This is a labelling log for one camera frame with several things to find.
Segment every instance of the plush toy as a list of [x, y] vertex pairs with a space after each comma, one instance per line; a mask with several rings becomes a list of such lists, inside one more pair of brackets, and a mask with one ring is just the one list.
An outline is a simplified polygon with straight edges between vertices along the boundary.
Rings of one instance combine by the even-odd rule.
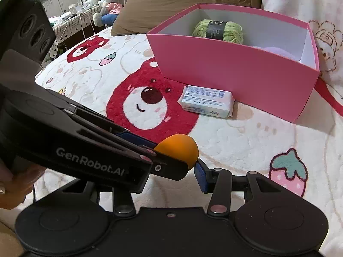
[[105, 0], [102, 3], [102, 9], [93, 15], [94, 25], [102, 27], [104, 25], [112, 26], [118, 14], [124, 5], [124, 0]]

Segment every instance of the open box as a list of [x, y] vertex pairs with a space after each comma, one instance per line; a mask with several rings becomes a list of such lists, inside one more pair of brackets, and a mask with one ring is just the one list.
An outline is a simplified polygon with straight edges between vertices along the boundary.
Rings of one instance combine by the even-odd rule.
[[[203, 19], [238, 23], [244, 43], [192, 37]], [[161, 23], [147, 38], [164, 77], [230, 91], [236, 100], [289, 122], [301, 114], [319, 75], [308, 23], [274, 12], [198, 4]], [[252, 46], [281, 48], [296, 61]]]

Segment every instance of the orange egg-shaped object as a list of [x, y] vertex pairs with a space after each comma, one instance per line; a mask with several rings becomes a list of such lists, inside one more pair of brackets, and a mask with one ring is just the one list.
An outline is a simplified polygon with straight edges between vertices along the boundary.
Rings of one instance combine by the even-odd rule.
[[194, 139], [185, 134], [175, 134], [160, 142], [155, 151], [187, 163], [191, 170], [199, 158], [199, 149]]

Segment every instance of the black yarn label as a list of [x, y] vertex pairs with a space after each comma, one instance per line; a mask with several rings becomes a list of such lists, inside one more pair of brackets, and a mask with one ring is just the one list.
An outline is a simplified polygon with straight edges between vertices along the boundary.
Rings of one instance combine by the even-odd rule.
[[207, 39], [223, 40], [226, 21], [211, 20], [206, 30]]

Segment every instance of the wipes package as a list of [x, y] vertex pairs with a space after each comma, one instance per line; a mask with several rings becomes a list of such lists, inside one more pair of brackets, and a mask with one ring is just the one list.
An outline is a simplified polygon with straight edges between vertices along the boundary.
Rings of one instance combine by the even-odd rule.
[[227, 118], [232, 116], [234, 99], [231, 92], [188, 86], [184, 89], [179, 103], [186, 111]]

